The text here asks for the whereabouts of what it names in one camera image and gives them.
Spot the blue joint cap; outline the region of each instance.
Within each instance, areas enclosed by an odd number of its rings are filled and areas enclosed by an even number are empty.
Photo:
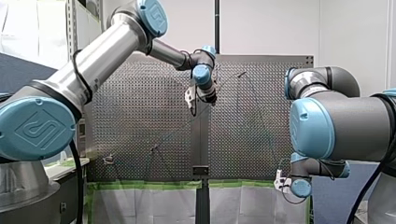
[[[216,50],[210,45],[205,45],[202,47],[202,50],[210,53],[213,57],[216,57]]]
[[[198,86],[204,86],[211,81],[210,68],[206,64],[198,64],[192,69],[192,77]]]
[[[288,71],[286,71],[285,74],[285,97],[288,100],[291,100],[290,96],[290,73],[294,70],[295,68],[289,68]]]
[[[311,184],[304,179],[294,180],[291,184],[291,192],[299,198],[307,198],[312,193]]]
[[[395,97],[395,96],[396,96],[396,88],[389,89],[389,90],[385,90],[385,91],[383,91],[382,93],[384,93],[384,94],[386,94],[386,95],[388,95],[388,96],[393,96],[393,97]]]
[[[327,159],[335,144],[332,118],[316,99],[296,100],[290,109],[290,137],[294,151],[314,159]]]
[[[346,165],[344,166],[343,173],[341,173],[338,177],[339,178],[347,178],[350,174],[350,165],[349,162],[346,161]]]
[[[296,153],[296,152],[293,152],[293,153],[291,153],[290,162],[291,162],[291,163],[294,163],[294,162],[303,161],[303,160],[306,160],[306,159],[308,159],[308,158],[307,158],[307,157],[304,157],[304,156],[302,156],[302,155],[300,155],[300,154],[298,154],[298,153]]]
[[[62,103],[29,97],[0,107],[0,156],[39,161],[64,150],[75,136],[75,119]]]
[[[159,1],[137,0],[137,14],[154,37],[160,37],[168,30],[168,19]]]

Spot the pegboard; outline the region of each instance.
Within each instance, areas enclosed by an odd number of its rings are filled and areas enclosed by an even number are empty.
[[[209,110],[209,122],[200,121],[199,127],[209,130],[208,139],[200,141],[208,142],[201,150],[208,152],[211,178],[273,178],[278,161],[291,153],[283,76],[292,66],[311,67],[312,61],[218,56],[219,99]],[[200,136],[192,136],[197,122],[184,101],[189,83],[190,71],[131,56],[86,108],[89,180],[192,179],[192,138]],[[110,154],[114,164],[105,164]]]

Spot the wire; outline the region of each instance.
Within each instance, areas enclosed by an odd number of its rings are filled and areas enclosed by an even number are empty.
[[[285,185],[285,183],[286,183],[286,180],[287,179],[289,179],[290,178],[290,174],[288,174],[288,176],[286,177],[286,179],[285,179],[285,181],[283,182],[283,184],[282,184],[282,195],[283,195],[283,198],[286,200],[286,202],[288,202],[288,203],[291,203],[291,204],[300,204],[300,203],[303,203],[303,202],[305,202],[305,200],[306,200],[306,198],[304,198],[304,199],[302,199],[301,201],[299,201],[299,202],[292,202],[292,201],[290,201],[288,198],[286,198],[286,195],[285,195],[285,187],[288,187],[289,189],[290,189],[290,186],[289,185]]]
[[[0,103],[3,103],[4,101],[8,100],[9,97],[11,97],[13,93],[0,93]]]
[[[72,57],[72,64],[73,64],[73,69],[74,69],[76,76],[79,78],[79,80],[82,82],[82,84],[84,84],[85,89],[88,92],[87,102],[85,103],[85,104],[88,104],[92,101],[93,92],[92,92],[90,85],[85,80],[84,76],[78,71],[76,58],[80,52],[81,52],[81,49],[78,49],[78,50],[76,50],[76,52],[74,52],[73,57]]]
[[[234,74],[234,76],[228,77],[228,78],[227,78],[223,83],[221,83],[221,85],[219,86],[218,93],[221,91],[222,87],[223,87],[231,78],[237,77],[237,76],[239,76],[239,75],[240,75],[240,73],[237,73],[237,74]],[[147,160],[149,160],[149,163],[147,162],[147,164],[146,164],[146,168],[145,168],[145,177],[144,177],[144,179],[147,178],[147,174],[149,173],[149,167],[150,167],[150,165],[151,165],[151,163],[152,163],[152,157],[151,157],[151,156],[154,155],[154,151],[157,151],[158,153],[161,153],[161,151],[159,150],[159,148],[161,147],[161,145],[162,145],[163,143],[165,143],[167,140],[171,139],[171,137],[172,137],[175,133],[177,133],[177,132],[179,132],[180,130],[182,130],[183,128],[185,128],[188,124],[190,124],[190,123],[192,123],[193,121],[195,121],[196,119],[198,119],[204,112],[206,112],[206,110],[207,110],[209,107],[210,107],[210,105],[207,105],[206,107],[204,107],[204,108],[196,115],[196,117],[194,117],[193,119],[188,120],[186,123],[184,123],[183,125],[181,125],[181,126],[178,127],[177,129],[175,129],[175,130],[173,130],[172,132],[166,134],[166,135],[164,136],[163,140],[162,140],[159,144],[156,144],[156,145],[150,150],[150,152],[149,152],[149,154],[148,154],[148,157],[147,157]],[[163,163],[164,166],[165,166],[165,169],[166,169],[167,172],[170,174],[170,170],[169,170],[168,166],[166,165],[166,161],[164,160],[164,157],[163,157],[163,154],[162,154],[162,153],[161,153],[160,157],[161,157],[162,163]]]
[[[279,164],[277,165],[278,170],[281,170],[283,161],[290,161],[290,158],[282,158]]]
[[[256,89],[254,88],[254,85],[253,85],[253,83],[251,82],[250,77],[248,76],[248,74],[246,74],[246,72],[240,74],[238,77],[241,77],[241,76],[245,76],[245,77],[247,78],[248,83],[250,84],[250,88],[251,88],[251,90],[253,91],[253,100],[254,100],[254,103],[255,103],[255,105],[256,105],[256,107],[257,107],[257,110],[259,111],[260,120],[262,121],[262,125],[264,126],[263,128],[266,129],[266,127],[265,127],[265,125],[264,125],[264,118],[263,118],[263,116],[262,116],[262,111],[261,111],[260,108],[259,108],[259,100],[257,99],[257,95],[258,95],[258,94],[257,94],[257,92],[256,92]],[[275,152],[274,152],[274,149],[273,149],[273,147],[272,147],[271,139],[270,139],[270,145],[271,145],[271,146],[270,146],[271,155],[273,156],[273,160],[274,160],[274,163],[275,163],[275,162],[277,162],[277,159],[276,159],[276,154],[275,154]]]
[[[327,172],[329,172],[329,174],[330,174],[330,179],[331,179],[332,181],[334,181],[334,180],[335,180],[335,176],[334,176],[334,174],[332,173],[332,171],[329,169],[329,167],[326,165],[326,163],[323,162],[322,160],[317,160],[317,162],[318,162],[321,166],[323,166],[323,167],[327,170]]]
[[[395,106],[395,103],[393,102],[393,100],[390,99],[390,97],[388,97],[386,94],[376,94],[376,95],[373,95],[373,96],[374,97],[378,97],[380,99],[383,99],[384,101],[389,103],[389,105],[392,107],[393,115],[396,115],[396,113],[395,113],[396,106]],[[349,213],[348,219],[346,221],[346,224],[351,224],[353,222],[355,214],[358,211],[359,205],[361,204],[361,200],[363,199],[363,197],[366,194],[367,190],[373,185],[373,183],[375,182],[376,178],[382,172],[384,167],[389,162],[393,161],[394,157],[392,156],[392,154],[395,151],[395,149],[396,149],[396,133],[392,136],[392,140],[391,140],[391,142],[389,144],[389,147],[387,149],[386,154],[381,159],[381,162],[378,164],[378,166],[376,167],[376,169],[373,172],[373,174],[367,180],[367,182],[364,185],[364,187],[361,189],[361,192],[359,193],[358,198],[356,199],[355,203],[353,204],[353,206],[352,206],[352,208],[350,210],[350,213]]]
[[[84,179],[82,177],[81,162],[79,161],[79,155],[74,140],[70,142],[69,146],[73,154],[73,159],[76,164],[76,172],[77,172],[78,210],[77,210],[76,224],[82,224],[82,215],[84,212]]]

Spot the gray robot arm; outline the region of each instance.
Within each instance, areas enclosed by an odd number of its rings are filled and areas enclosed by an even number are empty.
[[[75,135],[83,107],[99,87],[136,50],[177,70],[192,70],[201,97],[216,101],[211,76],[215,51],[193,54],[154,40],[164,35],[167,19],[156,0],[139,0],[116,9],[108,29],[47,80],[33,80],[0,104],[0,157],[38,161],[62,151]]]
[[[291,156],[296,196],[309,196],[310,175],[347,177],[349,165],[343,160],[382,160],[394,133],[389,102],[359,97],[355,78],[338,67],[290,69],[285,79],[285,94],[295,100],[290,138],[296,152]]]

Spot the white wall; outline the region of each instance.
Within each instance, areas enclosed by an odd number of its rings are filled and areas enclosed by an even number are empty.
[[[192,51],[213,45],[213,0],[160,0],[169,21],[162,38]],[[104,18],[129,0],[103,0]],[[221,0],[220,52],[318,56],[318,0]]]
[[[0,52],[59,69],[67,63],[64,0],[0,0]]]
[[[116,7],[131,0],[103,0],[103,18]],[[213,0],[160,0],[168,17],[168,31],[161,37],[167,44],[187,51],[203,45],[214,46],[214,1]]]
[[[351,72],[361,95],[387,87],[389,0],[320,1],[319,65]]]
[[[220,1],[222,54],[318,57],[318,0]]]

